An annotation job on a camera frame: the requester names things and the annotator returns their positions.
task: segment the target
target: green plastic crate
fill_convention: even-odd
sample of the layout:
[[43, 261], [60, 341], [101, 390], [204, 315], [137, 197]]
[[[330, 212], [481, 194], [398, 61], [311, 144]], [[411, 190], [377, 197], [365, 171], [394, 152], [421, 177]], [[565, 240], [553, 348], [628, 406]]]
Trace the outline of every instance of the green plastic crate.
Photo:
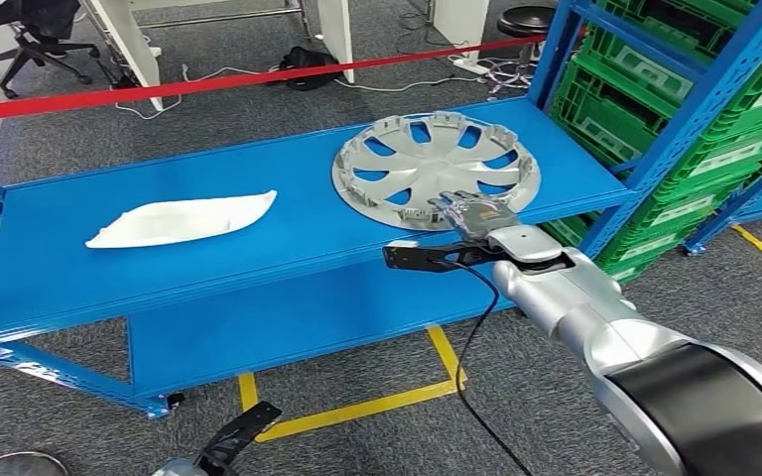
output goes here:
[[762, 131], [692, 147], [665, 176], [656, 191], [673, 198], [710, 186], [717, 179], [742, 181], [762, 163]]
[[597, 0], [609, 13], [660, 40], [709, 61], [746, 18], [748, 0]]
[[[614, 167], [644, 153], [675, 110], [613, 68], [579, 55], [566, 67], [550, 112], [602, 164]], [[729, 129], [725, 124], [719, 129], [709, 126], [682, 158], [684, 169], [677, 170], [677, 175], [688, 174], [720, 143], [724, 147], [743, 134], [762, 134], [762, 122], [738, 134], [726, 133]]]
[[[580, 53], [572, 63], [576, 63], [586, 73], [604, 81], [608, 87], [615, 88], [639, 103], [636, 112], [641, 113], [640, 106], [644, 106], [651, 111], [656, 112], [661, 117], [669, 120], [676, 111], [682, 106], [683, 98], [677, 98], [683, 91], [687, 93], [690, 90], [686, 83], [682, 83], [679, 89], [673, 87], [676, 79], [673, 76], [663, 76], [660, 71], [667, 71], [657, 63], [649, 59], [639, 59], [639, 54], [629, 53], [623, 48], [629, 48], [623, 45], [618, 53], [613, 57], [612, 52], [604, 54], [602, 52], [589, 50], [588, 53]], [[630, 67], [640, 61], [637, 67]], [[643, 80], [642, 76], [636, 72], [646, 71], [647, 67], [655, 65], [650, 75], [659, 77], [664, 83], [669, 83], [667, 89], [659, 88], [651, 84], [650, 81]], [[754, 129], [762, 128], [762, 65], [758, 70], [747, 79], [741, 86], [737, 94], [729, 101], [723, 109], [708, 126], [705, 133], [710, 139], [719, 140], [730, 135], [748, 132]]]
[[600, 267], [603, 272], [605, 272], [607, 275], [609, 275], [613, 280], [617, 281], [618, 283], [628, 283], [639, 276], [641, 276], [642, 273], [647, 271], [647, 268], [650, 267], [653, 263], [656, 262], [656, 259], [658, 256], [653, 257], [647, 262], [643, 263], [627, 263], [627, 266], [619, 265], [619, 264], [609, 264], [608, 266]]
[[684, 228], [680, 231], [648, 236], [639, 243], [629, 244], [623, 243], [619, 239], [620, 233], [618, 233], [612, 242], [594, 259], [594, 262], [601, 268], [609, 266], [629, 267], [646, 263], [662, 253], [676, 248], [692, 230], [692, 227]]
[[539, 227], [545, 230], [555, 240], [559, 241], [563, 246], [573, 247], [579, 246], [582, 237], [585, 235], [585, 232], [588, 231], [588, 225], [582, 221], [579, 215], [541, 223]]
[[644, 241], [647, 236], [692, 227], [711, 215], [739, 185], [739, 181], [714, 183], [709, 188], [696, 190], [673, 201], [653, 193], [618, 232], [617, 240], [630, 245]]

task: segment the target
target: stool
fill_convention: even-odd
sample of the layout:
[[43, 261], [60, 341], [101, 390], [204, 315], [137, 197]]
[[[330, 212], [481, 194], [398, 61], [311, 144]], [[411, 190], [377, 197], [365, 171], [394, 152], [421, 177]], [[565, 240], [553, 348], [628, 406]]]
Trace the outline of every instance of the stool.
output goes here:
[[[551, 28], [556, 9], [551, 7], [515, 7], [505, 10], [498, 18], [498, 31], [514, 38], [527, 38], [546, 35]], [[518, 60], [504, 61], [495, 64], [486, 75], [494, 86], [489, 91], [490, 100], [494, 94], [504, 87], [524, 88], [530, 86], [533, 77], [531, 62], [538, 45], [529, 43], [521, 46]]]

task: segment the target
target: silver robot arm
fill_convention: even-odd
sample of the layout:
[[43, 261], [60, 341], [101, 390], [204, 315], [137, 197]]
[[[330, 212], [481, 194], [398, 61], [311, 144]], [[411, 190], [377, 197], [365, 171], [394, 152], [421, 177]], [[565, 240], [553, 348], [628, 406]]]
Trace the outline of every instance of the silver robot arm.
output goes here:
[[491, 197], [444, 192], [432, 204], [464, 241], [392, 243], [388, 266], [443, 273], [495, 262], [499, 291], [578, 359], [648, 464], [670, 476], [762, 476], [762, 365], [647, 319], [578, 249]]
[[[761, 446], [762, 365], [648, 320], [585, 255], [536, 226], [497, 229], [487, 242], [512, 258], [495, 263], [497, 288], [587, 369], [600, 406], [651, 466], [669, 475], [762, 474], [740, 466], [747, 462], [733, 469], [740, 448], [720, 447], [729, 432], [753, 429], [743, 444]], [[549, 262], [559, 264], [536, 269]], [[706, 445], [724, 450], [728, 464], [696, 473]]]

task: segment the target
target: black backpack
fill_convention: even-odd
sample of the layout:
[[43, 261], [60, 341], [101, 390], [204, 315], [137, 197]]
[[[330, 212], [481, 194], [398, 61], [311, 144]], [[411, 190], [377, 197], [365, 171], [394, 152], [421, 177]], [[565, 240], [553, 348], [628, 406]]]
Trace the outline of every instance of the black backpack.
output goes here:
[[[279, 70], [284, 71], [295, 67], [324, 66], [327, 64], [338, 64], [337, 60], [328, 53], [319, 53], [306, 50], [302, 47], [293, 47], [291, 52], [285, 55], [282, 62], [279, 63]], [[288, 87], [297, 91], [310, 91], [325, 85], [327, 82], [334, 81], [342, 76], [341, 72], [330, 72], [328, 74], [318, 74], [315, 76], [297, 77], [288, 79]]]

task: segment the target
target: red barrier tape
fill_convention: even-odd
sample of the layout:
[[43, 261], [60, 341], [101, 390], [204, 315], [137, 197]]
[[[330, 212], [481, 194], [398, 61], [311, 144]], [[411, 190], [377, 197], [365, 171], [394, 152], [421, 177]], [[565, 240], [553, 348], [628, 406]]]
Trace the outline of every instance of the red barrier tape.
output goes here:
[[261, 72], [258, 74], [232, 74], [222, 77], [214, 77], [196, 82], [174, 82], [159, 86], [134, 87], [130, 89], [117, 89], [110, 91], [81, 92], [60, 96], [35, 97], [0, 102], [0, 119], [5, 117], [24, 116], [28, 114], [40, 114], [45, 112], [67, 111], [84, 107], [103, 106], [117, 102], [130, 102], [149, 99], [151, 97], [176, 96], [178, 94], [192, 94], [217, 89], [225, 89], [236, 86], [248, 86], [271, 81], [284, 81], [304, 76], [328, 74], [345, 71], [347, 69], [364, 69], [366, 67], [383, 66], [398, 62], [426, 60], [436, 57], [445, 57], [474, 51], [497, 50], [526, 43], [537, 43], [545, 40], [545, 36], [517, 38], [500, 42], [484, 43], [473, 47], [452, 48], [433, 52], [416, 53], [397, 57], [380, 59], [366, 59], [345, 64], [330, 64], [325, 66], [303, 67], [284, 71]]

